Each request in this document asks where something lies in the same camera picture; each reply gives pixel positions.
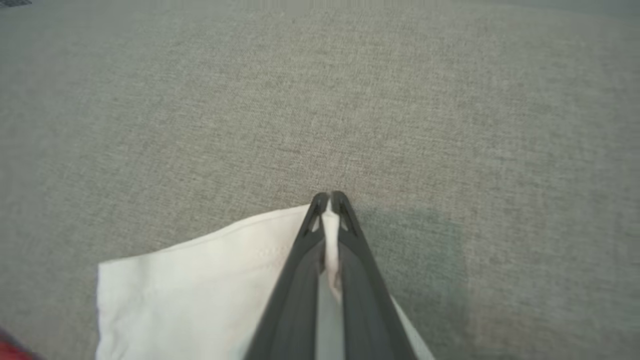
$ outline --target textured gray fabric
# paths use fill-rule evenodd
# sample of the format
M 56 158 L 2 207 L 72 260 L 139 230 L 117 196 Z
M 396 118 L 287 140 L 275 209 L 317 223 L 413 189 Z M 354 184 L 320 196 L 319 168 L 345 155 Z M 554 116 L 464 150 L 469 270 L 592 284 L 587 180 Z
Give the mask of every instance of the textured gray fabric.
M 0 326 L 91 358 L 98 262 L 338 189 L 436 357 L 637 358 L 638 18 L 503 2 L 3 9 Z

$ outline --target gray object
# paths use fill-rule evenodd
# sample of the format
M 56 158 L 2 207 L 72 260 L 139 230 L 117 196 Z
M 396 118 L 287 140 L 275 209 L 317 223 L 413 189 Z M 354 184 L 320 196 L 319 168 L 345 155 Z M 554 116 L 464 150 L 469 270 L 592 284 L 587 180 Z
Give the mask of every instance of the gray object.
M 635 5 L 241 3 L 0 11 L 2 328 L 89 359 L 98 262 L 339 188 L 437 359 L 637 359 Z

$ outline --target towel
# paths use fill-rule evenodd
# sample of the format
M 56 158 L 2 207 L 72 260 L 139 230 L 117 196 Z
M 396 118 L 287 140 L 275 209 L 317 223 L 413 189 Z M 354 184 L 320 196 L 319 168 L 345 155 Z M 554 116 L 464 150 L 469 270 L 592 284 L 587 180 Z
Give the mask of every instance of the towel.
M 101 263 L 96 359 L 242 359 L 307 209 L 264 213 L 151 254 Z M 335 224 L 325 224 L 325 232 Z M 329 251 L 325 261 L 337 261 Z M 343 357 L 334 278 L 325 272 L 320 279 L 317 359 Z M 397 303 L 396 309 L 418 358 L 432 359 Z

